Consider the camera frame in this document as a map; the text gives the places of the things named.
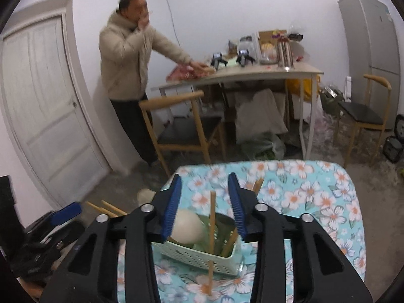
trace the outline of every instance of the person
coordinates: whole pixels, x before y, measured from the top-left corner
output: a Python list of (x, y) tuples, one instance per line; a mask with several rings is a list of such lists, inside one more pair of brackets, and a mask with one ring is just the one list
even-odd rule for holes
[(139, 107), (139, 101), (147, 99), (147, 65), (152, 50), (198, 72), (203, 72), (207, 65), (194, 61), (150, 25), (146, 0), (119, 2), (119, 8), (100, 32), (99, 50), (108, 98), (140, 157), (152, 166), (157, 162), (157, 154)]

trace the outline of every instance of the flower pattern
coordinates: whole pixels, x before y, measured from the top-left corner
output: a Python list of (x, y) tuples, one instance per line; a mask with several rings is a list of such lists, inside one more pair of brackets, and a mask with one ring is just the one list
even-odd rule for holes
[(226, 295), (232, 295), (234, 292), (239, 294), (250, 293), (253, 288), (254, 272), (247, 272), (247, 267), (244, 266), (238, 278), (231, 279), (225, 282), (221, 287)]
[(293, 282), (293, 260), (286, 262), (286, 285)]
[(318, 161), (317, 165), (321, 167), (324, 172), (330, 172), (334, 170), (334, 164), (330, 162)]
[(183, 288), (179, 287), (178, 289), (171, 288), (171, 290), (167, 293), (167, 301), (173, 303), (182, 303), (188, 300), (188, 292)]
[(334, 172), (334, 177), (337, 180), (338, 184), (348, 183), (349, 182), (349, 175), (347, 172), (341, 168), (337, 169)]
[(219, 182), (221, 179), (227, 178), (227, 174), (225, 172), (225, 166), (223, 165), (211, 166), (210, 170), (207, 172), (206, 178), (213, 182)]
[(257, 178), (265, 177), (268, 171), (268, 162), (251, 162), (250, 174), (257, 176)]
[(171, 285), (171, 276), (176, 274), (177, 267), (171, 267), (169, 261), (161, 260), (160, 264), (154, 265), (154, 272), (156, 273), (157, 283)]
[[(278, 212), (294, 217), (303, 213), (312, 214), (337, 243), (361, 278), (364, 278), (366, 251), (362, 214), (355, 187), (340, 165), (321, 161), (289, 160), (182, 166), (177, 170), (183, 181), (179, 208), (190, 208), (198, 214), (209, 215), (210, 191), (215, 190), (216, 211), (233, 217), (228, 193), (228, 175), (231, 172), (236, 173), (240, 186), (246, 189), (252, 189), (255, 181), (263, 177), (264, 184), (257, 198)], [(162, 189), (167, 189), (169, 184), (170, 182), (167, 182)], [(125, 303), (124, 242), (122, 241), (118, 257), (117, 298), (120, 303)], [(161, 301), (249, 302), (257, 244), (242, 244), (245, 267), (238, 277), (214, 274), (211, 296), (207, 294), (207, 271), (177, 263), (175, 260), (167, 260), (154, 249), (154, 268)], [(285, 266), (286, 303), (292, 303), (293, 264), (288, 240), (285, 241)]]
[(352, 201), (352, 199), (356, 196), (355, 191), (351, 190), (348, 182), (337, 183), (336, 187), (337, 189), (333, 190), (333, 195), (337, 198), (342, 196), (345, 201)]
[(297, 210), (299, 208), (299, 204), (304, 203), (306, 197), (299, 193), (299, 189), (294, 192), (287, 191), (285, 192), (285, 199), (282, 200), (282, 207), (289, 208), (291, 210)]
[(275, 181), (268, 181), (267, 187), (262, 188), (260, 193), (263, 195), (263, 199), (268, 200), (278, 200), (282, 193), (282, 187), (278, 186)]
[(319, 206), (322, 210), (323, 208), (332, 207), (336, 203), (336, 199), (333, 195), (330, 195), (326, 191), (317, 192), (314, 194), (314, 204)]
[(347, 204), (347, 209), (349, 210), (349, 221), (361, 221), (362, 213), (360, 211), (359, 202), (354, 199), (351, 204)]
[(321, 214), (321, 223), (329, 226), (333, 230), (338, 230), (339, 225), (347, 221), (347, 218), (343, 216), (344, 207), (342, 206), (336, 206), (334, 208), (327, 207), (321, 210)]
[(349, 257), (354, 256), (355, 250), (352, 249), (352, 246), (354, 245), (352, 240), (347, 239), (346, 241), (344, 241), (343, 239), (337, 239), (335, 243), (338, 245), (344, 255), (347, 255)]
[(299, 189), (299, 194), (306, 196), (306, 201), (310, 203), (314, 200), (315, 195), (319, 195), (321, 193), (322, 190), (318, 181), (314, 181), (312, 184), (310, 184), (310, 181), (306, 181), (302, 183)]
[(268, 170), (275, 172), (277, 176), (284, 175), (289, 170), (288, 161), (270, 161), (268, 162)]
[(188, 188), (192, 191), (198, 191), (205, 188), (206, 180), (205, 178), (201, 178), (200, 176), (196, 176), (188, 182)]
[(195, 278), (195, 283), (187, 284), (187, 290), (195, 294), (193, 301), (195, 303), (205, 303), (206, 300), (211, 302), (217, 300), (221, 293), (217, 290), (219, 282), (213, 281), (212, 292), (209, 295), (209, 278), (207, 275), (198, 275)]
[(308, 173), (314, 173), (314, 167), (305, 161), (291, 161), (290, 175), (298, 175), (301, 179), (306, 179)]
[(356, 241), (362, 246), (365, 244), (365, 231), (363, 228), (359, 229), (356, 233)]
[(195, 193), (192, 196), (192, 206), (196, 209), (209, 210), (211, 205), (211, 192), (203, 190), (202, 193)]
[(359, 275), (364, 275), (366, 270), (366, 251), (361, 248), (359, 251), (359, 256), (353, 260), (353, 266)]

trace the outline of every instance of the chopstick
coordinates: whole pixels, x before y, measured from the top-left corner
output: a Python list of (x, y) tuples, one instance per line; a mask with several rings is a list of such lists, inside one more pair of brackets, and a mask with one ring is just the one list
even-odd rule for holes
[(121, 215), (128, 215), (128, 213), (120, 210), (118, 207), (106, 202), (105, 200), (101, 200), (101, 203), (103, 203), (104, 205), (108, 206), (110, 209), (113, 209), (115, 212), (120, 213)]
[[(258, 195), (263, 182), (264, 182), (264, 178), (259, 178), (255, 181), (252, 191), (256, 195)], [(237, 240), (237, 237), (238, 237), (237, 228), (234, 228), (232, 235), (230, 236), (229, 240), (227, 241), (227, 243), (225, 244), (225, 247), (222, 250), (222, 253), (220, 254), (221, 257), (226, 257), (229, 254), (230, 249), (233, 247), (234, 243)]]
[[(216, 224), (216, 192), (211, 191), (211, 215), (209, 216), (209, 254), (213, 254), (215, 248), (215, 224)], [(209, 296), (212, 295), (213, 286), (213, 261), (209, 261)]]
[(116, 218), (118, 215), (107, 210), (106, 208), (103, 207), (98, 207), (97, 205), (94, 205), (93, 203), (90, 203), (89, 201), (86, 202), (88, 205), (90, 205), (92, 208), (95, 208), (96, 210), (98, 210), (99, 212), (102, 212), (106, 215), (108, 215), (111, 218)]

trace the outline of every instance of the yellow bag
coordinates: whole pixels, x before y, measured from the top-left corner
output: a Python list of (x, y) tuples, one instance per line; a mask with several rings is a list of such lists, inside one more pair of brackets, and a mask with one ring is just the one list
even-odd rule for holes
[[(312, 101), (312, 80), (304, 79), (303, 81), (303, 94), (305, 101)], [(317, 96), (320, 91), (320, 75), (317, 75)], [(299, 79), (289, 79), (286, 80), (286, 85), (288, 86), (288, 91), (292, 94), (298, 95), (300, 97), (300, 80)]]

